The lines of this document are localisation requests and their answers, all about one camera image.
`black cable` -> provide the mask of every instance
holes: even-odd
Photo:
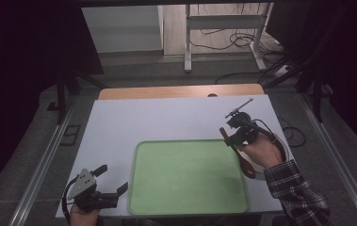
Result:
[[[264,126],[266,126],[266,128],[269,130],[269,132],[273,135],[274,133],[272,133],[272,131],[269,129],[269,127],[263,122],[263,121],[261,121],[261,120],[252,120],[252,121],[260,121],[261,123],[263,123],[264,124]]]
[[[234,43],[231,43],[230,45],[226,46],[226,47],[222,47],[222,48],[216,48],[216,47],[211,47],[211,46],[207,46],[207,45],[200,45],[200,44],[194,44],[191,40],[189,41],[190,44],[192,44],[193,46],[198,46],[198,47],[203,47],[203,48],[208,48],[208,49],[214,49],[214,50],[224,50],[224,49],[228,49],[229,47],[233,46]]]
[[[69,192],[70,186],[77,181],[77,178],[78,176],[76,176],[67,184],[66,189],[64,189],[63,197],[61,198],[61,210],[63,211],[63,215],[66,218],[67,223],[69,224],[70,224],[70,213],[69,210],[67,209],[67,192]]]
[[[214,82],[214,85],[217,85],[218,82],[219,82],[219,80],[221,80],[222,78],[226,78],[226,77],[228,77],[228,76],[237,75],[237,74],[242,74],[242,73],[227,73],[227,74],[225,74],[225,75],[223,75],[223,76],[220,76],[220,77],[218,77],[218,78],[216,79],[216,81]]]
[[[215,31],[211,31],[211,32],[203,32],[203,30],[201,29],[201,32],[202,32],[202,34],[204,34],[204,35],[210,35],[210,34],[214,34],[214,33],[217,33],[217,32],[220,32],[220,31],[223,31],[223,30],[225,30],[225,29],[218,29],[218,30],[215,30]]]
[[[236,3],[236,7],[234,7],[234,10],[232,10],[231,14],[234,13],[235,9],[237,9],[238,3]]]
[[[245,4],[242,3],[242,10],[240,11],[240,14],[242,15],[243,14],[243,10],[245,9]]]
[[[235,46],[243,48],[251,44],[251,41],[254,40],[254,38],[246,33],[238,33],[235,32],[233,35],[230,36],[229,38],[230,42],[233,43]],[[243,40],[246,43],[245,44],[238,44],[237,42],[239,40]]]
[[[257,13],[256,14],[258,14],[258,12],[260,11],[260,5],[261,5],[261,3],[258,4],[258,8],[257,8]]]
[[[258,48],[262,48],[265,49],[264,52],[266,53],[283,53],[284,51],[275,51],[275,50],[270,50],[266,47],[266,45],[260,41],[260,45],[258,46]]]
[[[305,136],[305,134],[299,128],[294,127],[294,126],[286,126],[282,130],[285,131],[288,129],[295,130],[295,131],[299,132],[301,134],[301,136],[303,137],[303,141],[300,144],[289,144],[289,147],[299,148],[299,147],[303,146],[305,144],[305,142],[307,141],[307,137]]]
[[[286,124],[288,124],[289,126],[288,127],[291,127],[292,125],[289,123],[289,121],[286,121],[284,118],[282,118],[282,117],[277,117],[278,118],[278,120],[281,120],[281,121],[284,121],[284,122],[286,122]],[[293,136],[294,136],[294,133],[293,133],[293,130],[291,130],[290,132],[292,132],[291,133],[291,135],[289,136],[289,137],[286,137],[286,139],[291,139]]]
[[[208,15],[208,11],[207,11],[207,9],[205,9],[205,4],[203,4],[204,5],[204,11],[205,11],[205,13],[207,13],[207,15]]]
[[[262,85],[264,81],[268,81],[287,61],[289,60],[288,56],[282,57],[280,60],[272,64],[267,71],[258,79],[257,83]]]
[[[277,61],[271,61],[271,60],[266,58],[266,56],[268,56],[268,55],[283,55],[283,54],[274,54],[274,53],[265,53],[265,54],[263,54],[263,60],[265,62],[268,62],[270,64],[274,64],[274,63],[278,62],[278,60],[280,60],[280,59],[278,59]]]
[[[266,82],[264,83],[265,84],[268,84],[269,81],[274,78],[275,74],[284,66],[284,65],[288,65],[288,61],[289,61],[289,58],[287,58],[283,63],[281,63],[280,65],[278,65],[276,67],[276,69],[273,71],[273,73],[270,73],[269,76],[266,77]]]

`human hand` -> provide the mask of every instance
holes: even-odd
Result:
[[[73,204],[70,211],[71,226],[95,226],[98,220],[100,210],[95,209],[90,212],[81,210],[78,205]]]
[[[283,162],[279,149],[262,133],[258,133],[257,139],[252,144],[240,144],[236,147],[240,152],[247,154],[254,163],[265,169]]]

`table leg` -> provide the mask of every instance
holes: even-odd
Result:
[[[190,45],[190,5],[186,5],[187,12],[187,39],[185,43],[185,72],[190,73],[192,71],[192,54]]]
[[[260,23],[258,25],[258,28],[257,28],[255,36],[254,36],[254,41],[252,41],[250,44],[253,57],[255,59],[255,62],[257,63],[258,69],[261,72],[265,71],[267,68],[266,68],[266,64],[264,64],[263,58],[260,56],[260,52],[258,51],[258,45],[260,44],[261,35],[263,34],[264,26],[266,24],[267,15],[268,15],[268,11],[269,11],[269,5],[270,5],[270,3],[267,3],[266,7],[264,8],[263,14],[260,19]]]

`dark curtain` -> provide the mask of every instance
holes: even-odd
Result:
[[[80,7],[28,2],[0,1],[0,171],[58,72],[103,73]]]
[[[320,64],[322,78],[333,88],[332,105],[357,134],[357,1],[349,5]]]

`white table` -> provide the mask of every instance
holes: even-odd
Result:
[[[254,100],[242,111],[252,119],[265,122],[279,137],[284,133],[267,95],[231,97],[197,97],[164,99],[99,100],[91,111],[69,181],[83,168],[95,170],[103,164],[108,171],[97,177],[97,190],[107,193],[125,182],[131,182],[132,164],[137,145],[144,140],[216,139],[223,126],[229,135],[235,132],[226,124],[225,116],[234,108]],[[289,159],[293,155],[289,150]],[[281,211],[278,200],[270,196],[261,177],[245,178],[249,213]],[[131,217],[125,192],[115,209],[104,209],[102,216]],[[63,218],[61,209],[57,218]]]

